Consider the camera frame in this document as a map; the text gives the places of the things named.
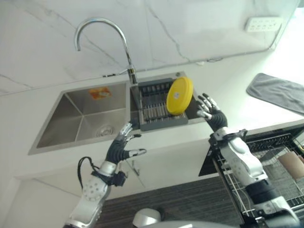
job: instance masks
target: dishwasher rack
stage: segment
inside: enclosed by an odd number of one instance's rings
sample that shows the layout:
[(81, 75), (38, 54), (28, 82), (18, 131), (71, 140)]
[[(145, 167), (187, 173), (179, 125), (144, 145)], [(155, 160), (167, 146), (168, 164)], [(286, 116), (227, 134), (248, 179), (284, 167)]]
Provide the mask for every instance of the dishwasher rack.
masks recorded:
[[(290, 152), (303, 155), (303, 147), (293, 138), (291, 134), (285, 134), (247, 142), (247, 145), (252, 154), (261, 161), (277, 191), (284, 196), (299, 219), (304, 219), (304, 178), (295, 181), (278, 160), (278, 157)], [(213, 157), (213, 162), (243, 222), (246, 224), (254, 219), (257, 224), (262, 223), (263, 218), (253, 208), (254, 203), (247, 195), (245, 187), (233, 175), (220, 153)]]

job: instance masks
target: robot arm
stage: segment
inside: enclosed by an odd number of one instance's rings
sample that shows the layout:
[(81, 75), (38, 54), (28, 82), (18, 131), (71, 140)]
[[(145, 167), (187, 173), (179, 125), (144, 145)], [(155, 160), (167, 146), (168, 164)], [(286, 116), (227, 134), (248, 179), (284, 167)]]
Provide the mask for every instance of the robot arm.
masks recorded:
[(225, 115), (207, 94), (199, 96), (199, 99), (201, 100), (198, 102), (200, 110), (197, 114), (205, 118), (214, 131), (209, 141), (211, 146), (220, 150), (235, 177), (245, 186), (259, 215), (271, 221), (268, 224), (269, 227), (299, 226), (298, 217), (284, 197), (277, 193), (261, 162), (242, 140), (246, 131), (236, 132), (228, 128)]
[(93, 228), (110, 194), (111, 185), (123, 186), (126, 179), (123, 172), (115, 173), (117, 164), (127, 158), (147, 152), (145, 149), (124, 150), (131, 139), (141, 136), (139, 134), (128, 136), (131, 130), (132, 124), (127, 123), (114, 139), (105, 161), (98, 170), (92, 172), (92, 178), (84, 185), (82, 197), (65, 222), (64, 228)]

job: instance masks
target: cabinet door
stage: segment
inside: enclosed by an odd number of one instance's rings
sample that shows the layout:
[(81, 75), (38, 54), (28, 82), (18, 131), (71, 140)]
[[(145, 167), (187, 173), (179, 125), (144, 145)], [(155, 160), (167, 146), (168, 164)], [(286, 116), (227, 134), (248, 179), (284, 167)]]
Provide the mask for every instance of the cabinet door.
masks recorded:
[(198, 176), (208, 149), (208, 140), (177, 144), (148, 151), (128, 163), (134, 166), (146, 190), (153, 190), (217, 176)]
[[(132, 195), (144, 191), (144, 187), (136, 174), (130, 169), (130, 166), (123, 161), (119, 163), (118, 170), (123, 171), (127, 176), (127, 180), (123, 187), (112, 186), (108, 199), (117, 198), (126, 195)], [(91, 177), (92, 168), (87, 161), (83, 163), (81, 168), (82, 182), (85, 184)], [(37, 178), (39, 181), (72, 193), (77, 196), (82, 195), (81, 187), (77, 177), (77, 166), (70, 167), (60, 172), (44, 177)]]

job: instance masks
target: dish drying rack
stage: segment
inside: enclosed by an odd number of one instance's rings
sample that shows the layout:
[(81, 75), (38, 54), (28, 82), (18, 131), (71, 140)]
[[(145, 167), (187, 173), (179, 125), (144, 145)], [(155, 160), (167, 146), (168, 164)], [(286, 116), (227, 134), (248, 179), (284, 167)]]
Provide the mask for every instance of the dish drying rack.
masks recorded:
[[(250, 151), (262, 163), (263, 168), (277, 191), (286, 199), (299, 219), (304, 219), (304, 178), (294, 180), (278, 157), (295, 152), (303, 155), (303, 147), (291, 134), (247, 142)], [(234, 206), (244, 223), (255, 219), (262, 224), (263, 218), (253, 208), (254, 203), (247, 195), (245, 187), (236, 179), (226, 160), (218, 153), (213, 159)]]
[(150, 131), (188, 123), (185, 112), (172, 115), (166, 107), (166, 99), (173, 83), (171, 78), (139, 83), (142, 110), (139, 111), (140, 129)]

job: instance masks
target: yellow plate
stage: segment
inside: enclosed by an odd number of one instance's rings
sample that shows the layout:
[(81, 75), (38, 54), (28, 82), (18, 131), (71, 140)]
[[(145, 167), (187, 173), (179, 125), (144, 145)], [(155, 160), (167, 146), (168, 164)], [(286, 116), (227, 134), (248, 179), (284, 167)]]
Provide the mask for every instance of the yellow plate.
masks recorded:
[(167, 109), (172, 115), (182, 114), (190, 104), (193, 95), (193, 82), (187, 77), (176, 79), (167, 96)]

